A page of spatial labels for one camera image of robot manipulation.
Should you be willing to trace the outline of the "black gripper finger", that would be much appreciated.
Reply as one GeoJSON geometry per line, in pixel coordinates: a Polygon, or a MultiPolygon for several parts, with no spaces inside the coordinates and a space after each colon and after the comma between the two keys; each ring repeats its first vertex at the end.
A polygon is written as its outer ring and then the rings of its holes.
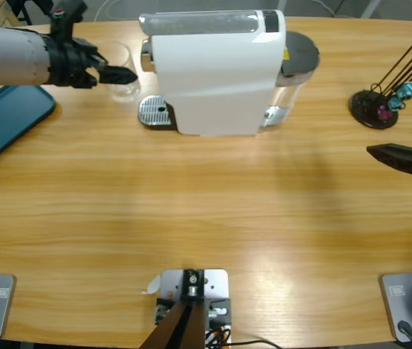
{"type": "Polygon", "coordinates": [[[92,66],[107,66],[108,61],[98,52],[97,47],[92,47],[90,50],[90,60],[92,66]]]}
{"type": "Polygon", "coordinates": [[[98,68],[97,71],[99,73],[99,82],[101,84],[126,85],[134,83],[137,80],[136,73],[121,66],[105,65],[98,68]]]}
{"type": "Polygon", "coordinates": [[[412,147],[387,143],[369,145],[366,151],[377,161],[397,171],[412,175],[412,147]]]}

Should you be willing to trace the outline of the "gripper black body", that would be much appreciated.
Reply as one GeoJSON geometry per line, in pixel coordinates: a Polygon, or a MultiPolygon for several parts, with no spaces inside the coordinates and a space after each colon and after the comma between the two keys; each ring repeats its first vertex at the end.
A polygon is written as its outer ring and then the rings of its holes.
{"type": "Polygon", "coordinates": [[[96,78],[86,72],[93,66],[93,57],[97,55],[95,45],[85,39],[58,40],[48,34],[47,53],[48,84],[76,89],[91,89],[97,85],[96,78]]]}

